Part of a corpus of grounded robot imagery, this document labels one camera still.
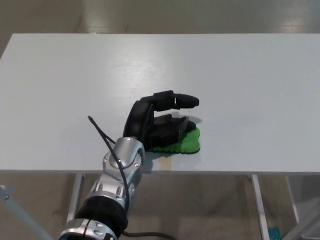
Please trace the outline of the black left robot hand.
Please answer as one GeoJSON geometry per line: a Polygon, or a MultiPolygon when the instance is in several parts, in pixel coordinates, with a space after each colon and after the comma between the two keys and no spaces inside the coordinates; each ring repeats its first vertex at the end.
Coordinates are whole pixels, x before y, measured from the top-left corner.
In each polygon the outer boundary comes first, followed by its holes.
{"type": "Polygon", "coordinates": [[[197,125],[187,116],[165,114],[155,117],[154,112],[192,109],[199,104],[197,97],[175,93],[173,90],[142,97],[133,104],[122,136],[137,139],[147,151],[181,144],[183,138],[195,130],[197,125]]]}

